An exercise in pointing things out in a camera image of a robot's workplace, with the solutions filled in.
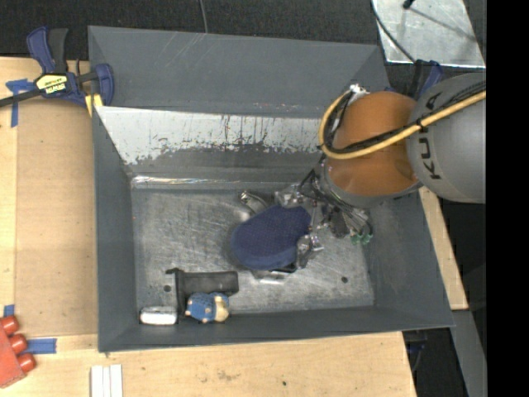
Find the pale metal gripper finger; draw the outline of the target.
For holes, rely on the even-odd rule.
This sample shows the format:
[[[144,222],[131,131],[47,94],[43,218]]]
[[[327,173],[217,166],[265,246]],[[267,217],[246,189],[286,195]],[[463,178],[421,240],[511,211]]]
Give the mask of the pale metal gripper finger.
[[[298,198],[292,193],[284,191],[265,193],[254,190],[243,190],[241,192],[241,203],[252,213],[260,213],[273,206],[296,208],[298,206]]]
[[[297,241],[295,258],[292,263],[272,270],[255,270],[254,278],[260,283],[283,283],[298,270],[305,269],[309,261],[323,250],[324,246],[316,235],[304,235]]]

